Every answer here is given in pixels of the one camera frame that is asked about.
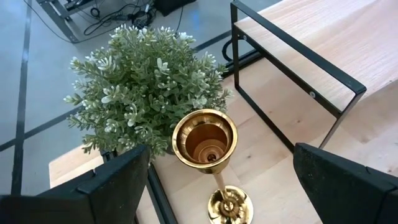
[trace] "brass candlestick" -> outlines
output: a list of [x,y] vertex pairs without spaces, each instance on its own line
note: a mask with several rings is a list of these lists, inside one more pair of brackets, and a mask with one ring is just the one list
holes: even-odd
[[240,188],[225,186],[221,171],[238,142],[235,124],[224,113],[203,109],[184,117],[175,127],[172,145],[175,154],[185,165],[205,174],[213,174],[218,190],[208,203],[211,223],[250,224],[253,205],[249,196]]

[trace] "potted plant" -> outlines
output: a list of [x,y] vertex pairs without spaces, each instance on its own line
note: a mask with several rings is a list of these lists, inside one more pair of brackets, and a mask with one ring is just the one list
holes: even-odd
[[169,28],[122,26],[108,49],[95,50],[85,61],[73,58],[72,70],[84,77],[74,83],[80,92],[64,100],[82,109],[69,117],[70,126],[92,129],[83,137],[85,152],[117,150],[137,144],[164,155],[176,124],[202,108],[226,111],[229,90],[221,86],[222,65],[214,56],[196,58],[186,33],[176,38]]

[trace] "gray floor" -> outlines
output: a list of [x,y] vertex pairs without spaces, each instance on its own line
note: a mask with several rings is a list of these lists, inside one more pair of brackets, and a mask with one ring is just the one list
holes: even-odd
[[[107,14],[132,0],[104,0],[100,10]],[[278,0],[243,0],[255,10],[263,9]],[[180,32],[193,35],[197,46],[217,35],[230,30],[229,0],[197,0],[184,7]],[[41,7],[33,0],[32,7],[57,34],[65,38]],[[154,27],[176,28],[180,16],[177,9],[167,17],[157,13]],[[16,137],[16,119],[21,76],[21,58],[24,45],[27,6],[23,0],[0,1],[0,146]],[[80,35],[93,22],[84,13],[73,15],[74,31]],[[32,12],[29,61],[27,73],[27,95],[25,108],[25,132],[28,132],[73,108],[63,102],[66,95],[73,93],[71,84],[76,75],[69,69],[73,56],[83,58],[92,50],[105,46],[109,35],[104,34],[80,44],[70,44],[55,36]],[[110,29],[104,27],[93,35]],[[221,56],[221,48],[226,38],[202,50],[211,52],[219,63],[226,63]],[[251,50],[247,44],[240,44],[239,54]],[[24,161],[22,172],[22,194],[37,195],[49,189],[49,162],[81,144],[84,133],[69,129],[62,121],[24,141]],[[14,146],[0,152],[0,194],[11,190]]]

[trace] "candlestick base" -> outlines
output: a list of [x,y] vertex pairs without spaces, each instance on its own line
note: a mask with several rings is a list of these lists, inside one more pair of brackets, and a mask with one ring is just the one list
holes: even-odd
[[225,190],[226,200],[223,200],[220,190],[216,190],[210,197],[210,223],[250,224],[253,219],[253,204],[249,196],[237,187],[226,186]]

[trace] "metal stand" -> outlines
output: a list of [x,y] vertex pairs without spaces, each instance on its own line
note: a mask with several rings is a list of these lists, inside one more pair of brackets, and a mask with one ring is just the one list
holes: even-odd
[[55,25],[62,31],[62,33],[70,40],[72,43],[79,42],[78,38],[74,35],[72,30],[68,26],[68,22],[72,19],[70,15],[78,12],[81,9],[90,7],[94,4],[93,1],[86,3],[79,8],[71,11],[67,11],[59,0],[36,0],[37,3],[42,7],[42,9],[49,15],[49,17],[54,21]]
[[[318,67],[322,68],[333,78],[338,80],[344,86],[349,88],[355,93],[355,96],[348,103],[346,108],[341,111],[325,97],[323,97],[319,92],[316,91],[307,82],[302,80],[296,73],[291,71],[286,65],[284,65],[280,60],[270,54],[263,46],[259,45],[255,40],[247,35],[243,30],[235,25],[238,21],[238,9],[248,15],[251,19],[256,21],[260,26],[267,29],[280,40],[291,46],[298,53],[302,54],[304,57],[309,59]],[[254,100],[242,89],[239,85],[239,56],[238,56],[238,40],[243,37],[243,39],[252,45],[257,52],[259,52],[262,57],[268,59],[273,65],[275,65],[280,71],[282,71],[287,77],[289,77],[296,85],[298,85],[302,90],[306,91],[315,101],[321,104],[324,109],[326,109],[330,114],[332,114],[336,121],[329,130],[328,134],[320,144],[319,148],[322,149],[329,139],[332,137],[333,133],[336,131],[337,127],[340,125],[342,120],[348,114],[350,109],[359,101],[366,91],[366,87],[359,81],[355,80],[353,77],[349,76],[347,73],[340,70],[338,67],[331,64],[329,61],[325,60],[323,57],[303,45],[298,40],[294,39],[292,36],[288,35],[282,29],[262,17],[260,14],[253,11],[251,8],[247,7],[241,1],[233,1],[231,3],[231,25],[232,25],[232,48],[233,48],[233,71],[234,71],[234,84],[235,89],[241,94],[241,96],[249,103],[251,108],[261,117],[261,119],[271,128],[271,130],[278,136],[278,138],[285,144],[285,146],[291,151],[294,151],[294,144],[286,137],[286,135],[272,122],[272,120],[260,109],[260,107],[254,102]]]

